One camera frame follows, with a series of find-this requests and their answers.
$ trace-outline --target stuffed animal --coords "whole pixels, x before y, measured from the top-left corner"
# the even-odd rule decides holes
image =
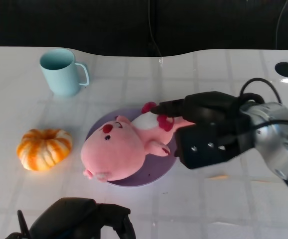
[[[170,155],[167,144],[173,133],[192,123],[182,117],[154,115],[150,109],[155,106],[154,102],[146,103],[142,115],[132,122],[118,116],[97,129],[82,147],[84,175],[101,182],[120,180],[136,173],[147,154]]]

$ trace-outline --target table surface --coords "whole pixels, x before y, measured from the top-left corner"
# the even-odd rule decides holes
[[[177,162],[158,181],[122,188],[82,175],[80,150],[90,127],[121,107],[141,107],[186,95],[221,91],[237,95],[253,77],[269,79],[288,107],[288,83],[275,64],[288,51],[205,50],[164,58],[106,57],[74,51],[91,84],[67,99],[54,97],[39,68],[50,48],[0,47],[0,239],[19,231],[16,211],[30,226],[61,197],[93,198],[131,209],[139,239],[288,238],[288,188],[255,151],[228,163],[190,171]],[[274,101],[263,83],[248,92]],[[31,128],[62,128],[73,135],[71,155],[48,172],[25,170],[15,150]],[[227,179],[212,177],[228,175]],[[111,228],[103,239],[117,239]]]

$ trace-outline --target orange pumpkin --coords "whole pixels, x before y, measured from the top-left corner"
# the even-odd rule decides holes
[[[72,149],[71,135],[62,129],[31,129],[21,140],[16,153],[24,168],[48,170],[65,159]]]

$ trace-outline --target round plate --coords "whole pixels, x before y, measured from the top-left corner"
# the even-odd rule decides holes
[[[88,137],[90,137],[90,135],[103,124],[115,120],[116,116],[125,116],[129,120],[133,121],[139,115],[141,115],[140,109],[120,109],[117,111],[113,111],[99,119],[92,126],[85,140],[87,140]],[[171,152],[170,156],[159,157],[148,154],[145,158],[145,162],[142,168],[140,168],[139,171],[137,171],[135,174],[122,180],[109,181],[109,183],[122,187],[137,187],[156,181],[165,173],[167,173],[176,161],[176,157],[172,155],[176,150],[176,143],[174,137],[167,146],[169,147]]]

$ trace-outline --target light blue mug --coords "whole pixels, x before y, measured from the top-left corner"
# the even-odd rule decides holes
[[[83,67],[86,83],[80,83],[77,65]],[[90,84],[86,65],[75,62],[73,52],[67,49],[54,49],[45,53],[40,58],[40,67],[55,95],[73,96],[79,92],[81,86]]]

